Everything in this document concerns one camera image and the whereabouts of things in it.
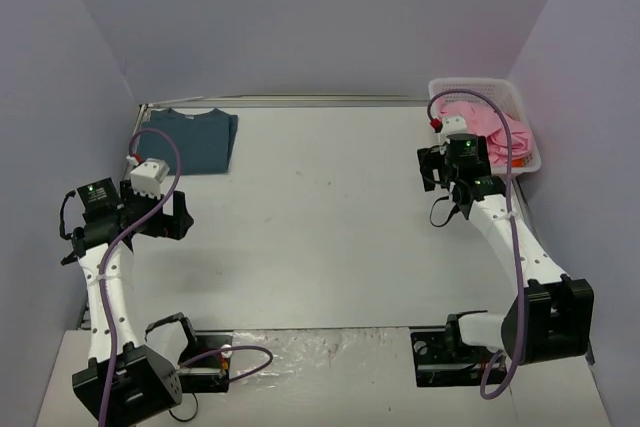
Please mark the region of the pink t-shirt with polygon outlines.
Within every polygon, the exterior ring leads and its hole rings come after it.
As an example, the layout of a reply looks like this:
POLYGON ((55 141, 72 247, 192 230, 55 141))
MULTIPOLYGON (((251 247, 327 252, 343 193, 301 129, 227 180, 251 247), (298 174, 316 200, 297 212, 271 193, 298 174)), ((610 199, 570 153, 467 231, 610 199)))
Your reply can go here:
MULTIPOLYGON (((440 107, 442 116, 460 115, 471 134, 484 136, 490 163, 505 167, 507 162, 507 136, 499 116, 481 103, 455 101, 440 107)), ((512 139, 512 166, 524 167, 525 159, 532 153, 534 138, 531 130, 521 121, 505 114, 512 139)))

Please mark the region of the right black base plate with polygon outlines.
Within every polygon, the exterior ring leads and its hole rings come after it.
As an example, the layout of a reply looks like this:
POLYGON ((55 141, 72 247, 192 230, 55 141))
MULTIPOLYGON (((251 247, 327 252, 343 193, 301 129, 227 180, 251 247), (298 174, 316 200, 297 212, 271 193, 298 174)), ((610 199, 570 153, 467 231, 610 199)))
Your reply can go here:
POLYGON ((449 348, 443 326, 409 330, 416 385, 420 388, 477 387, 488 367, 487 384, 499 385, 507 374, 504 360, 489 363, 493 353, 486 347, 449 348))

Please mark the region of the white plastic basket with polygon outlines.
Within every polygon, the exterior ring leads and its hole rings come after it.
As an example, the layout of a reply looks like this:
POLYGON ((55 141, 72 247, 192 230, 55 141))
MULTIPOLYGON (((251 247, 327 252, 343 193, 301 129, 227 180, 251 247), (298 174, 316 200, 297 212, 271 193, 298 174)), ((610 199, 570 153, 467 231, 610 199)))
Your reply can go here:
MULTIPOLYGON (((447 94, 435 101, 432 107, 432 115, 436 118, 444 117, 440 113, 440 107, 443 104, 455 101, 469 101, 487 105, 481 99, 464 93, 464 90, 471 90, 487 97, 502 111, 504 116, 508 114, 513 119, 523 122, 532 132, 519 92, 513 84, 504 79, 474 77, 445 77, 433 79, 429 82, 429 95, 435 96, 442 91, 445 91, 447 94)), ((492 171, 499 175, 506 173, 506 166, 497 167, 492 164, 491 166, 492 171)), ((538 171, 540 167, 541 157, 534 139, 533 151, 525 159, 525 166, 512 166, 512 174, 517 176, 524 173, 532 173, 538 171)))

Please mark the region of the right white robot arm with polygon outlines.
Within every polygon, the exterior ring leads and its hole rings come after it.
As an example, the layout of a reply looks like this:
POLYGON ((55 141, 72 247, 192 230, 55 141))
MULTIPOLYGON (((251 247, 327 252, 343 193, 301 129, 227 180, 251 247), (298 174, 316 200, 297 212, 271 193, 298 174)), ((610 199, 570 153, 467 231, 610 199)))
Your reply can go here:
POLYGON ((552 260, 514 209, 508 183, 491 170, 485 138, 451 134, 442 145, 418 150, 417 159, 425 191, 445 189, 452 212, 483 235, 505 272, 514 277, 515 299, 506 313, 448 316, 446 353, 465 360, 484 348, 519 365, 584 355, 594 291, 552 260))

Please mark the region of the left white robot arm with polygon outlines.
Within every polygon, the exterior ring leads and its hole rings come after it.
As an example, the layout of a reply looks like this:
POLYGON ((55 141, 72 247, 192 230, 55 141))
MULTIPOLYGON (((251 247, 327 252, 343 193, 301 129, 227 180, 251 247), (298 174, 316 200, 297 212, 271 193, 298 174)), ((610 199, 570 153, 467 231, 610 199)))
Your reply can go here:
POLYGON ((158 199, 109 178, 66 195, 84 207, 84 225, 60 235, 72 244, 63 264, 77 263, 86 282, 91 343, 85 369, 72 376, 73 392, 101 426, 136 426, 179 405, 175 366, 146 344, 134 313, 133 238, 180 240, 194 220, 183 192, 158 199))

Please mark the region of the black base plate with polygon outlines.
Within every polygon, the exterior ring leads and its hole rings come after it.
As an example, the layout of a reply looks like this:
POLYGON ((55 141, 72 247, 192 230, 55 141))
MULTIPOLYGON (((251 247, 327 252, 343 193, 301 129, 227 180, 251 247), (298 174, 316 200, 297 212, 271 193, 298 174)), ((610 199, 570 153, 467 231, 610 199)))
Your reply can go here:
POLYGON ((443 326, 409 330, 416 385, 420 388, 477 387, 488 367, 487 384, 499 385, 507 374, 504 360, 489 363, 493 353, 486 347, 449 348, 443 326))
POLYGON ((223 367, 220 354, 195 361, 187 367, 180 364, 210 350, 232 344, 232 334, 225 331, 196 332, 192 340, 177 332, 171 339, 170 359, 177 365, 184 394, 226 393, 229 390, 229 367, 223 367))

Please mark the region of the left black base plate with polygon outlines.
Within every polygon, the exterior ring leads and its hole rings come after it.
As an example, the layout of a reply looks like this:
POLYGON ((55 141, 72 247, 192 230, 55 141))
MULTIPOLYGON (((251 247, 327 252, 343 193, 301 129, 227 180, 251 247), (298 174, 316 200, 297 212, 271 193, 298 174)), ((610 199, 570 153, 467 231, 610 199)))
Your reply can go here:
POLYGON ((210 350, 232 344, 232 334, 225 331, 196 332, 192 340, 177 332, 171 339, 170 359, 177 365, 184 394, 226 393, 229 390, 229 367, 223 367, 220 354, 195 361, 187 367, 180 364, 210 350))

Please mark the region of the folded blue t-shirt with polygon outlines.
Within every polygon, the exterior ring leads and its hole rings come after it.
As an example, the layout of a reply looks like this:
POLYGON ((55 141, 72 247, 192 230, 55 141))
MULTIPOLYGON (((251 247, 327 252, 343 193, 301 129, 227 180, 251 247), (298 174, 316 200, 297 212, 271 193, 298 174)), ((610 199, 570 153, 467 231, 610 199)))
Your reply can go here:
POLYGON ((189 115, 174 109, 153 111, 142 129, 157 129, 176 145, 182 175, 226 174, 233 153, 239 117, 219 109, 189 115))

